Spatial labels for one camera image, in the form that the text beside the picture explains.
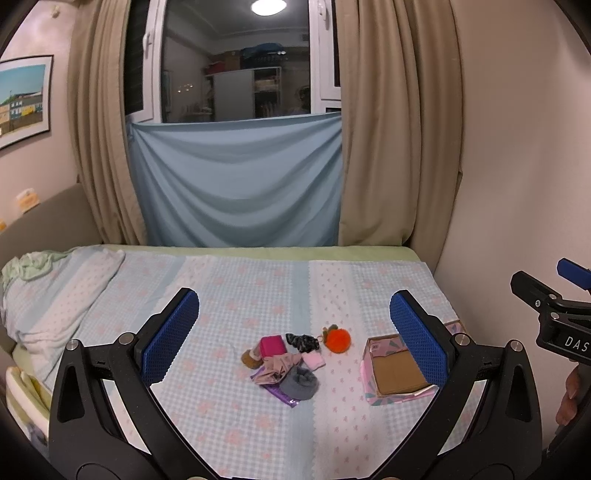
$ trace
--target blue gripper pad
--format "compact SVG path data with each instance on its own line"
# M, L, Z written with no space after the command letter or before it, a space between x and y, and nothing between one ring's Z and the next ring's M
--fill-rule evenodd
M591 271L563 258L556 268L558 275L566 278L583 290L591 290Z
M403 292L398 292L392 296L390 318L404 343L406 343L425 380L440 388L443 387L449 374L447 355L423 323L419 314L408 304Z
M199 297L189 291L143 351L141 376L146 385L164 380L198 316Z

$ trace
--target pink sock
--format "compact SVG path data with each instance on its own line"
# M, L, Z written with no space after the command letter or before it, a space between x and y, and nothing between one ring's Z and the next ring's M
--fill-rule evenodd
M326 365L326 362L324 361L324 358L322 358L322 355L320 354L319 351L314 351L314 352L310 352L310 353L302 353L301 359L304 361L304 363L307 365L307 367L312 371L318 370L320 367L323 367Z

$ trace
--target screw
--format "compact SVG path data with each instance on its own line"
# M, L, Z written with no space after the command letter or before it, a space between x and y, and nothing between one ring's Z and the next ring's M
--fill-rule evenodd
M513 340L511 342L511 348L515 352L521 352L523 350L523 343L521 343L519 340Z
M78 340L70 340L68 343L66 343L66 350L76 350L78 348L78 345L80 345L80 342Z
M456 335L456 343L461 346L470 345L470 337L464 333L458 333Z
M119 337L119 343L121 345L129 345L131 342L134 341L134 334L133 333L122 333Z

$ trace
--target picture frame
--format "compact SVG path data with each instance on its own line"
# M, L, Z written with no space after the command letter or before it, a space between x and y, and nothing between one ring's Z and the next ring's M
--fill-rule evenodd
M51 131L53 58L0 61L0 150Z

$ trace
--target orange pom-pom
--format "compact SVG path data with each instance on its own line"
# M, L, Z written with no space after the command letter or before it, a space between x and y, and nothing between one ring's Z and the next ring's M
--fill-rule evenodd
M333 329L326 333L326 348L334 353L345 353L351 346L351 335L347 330Z

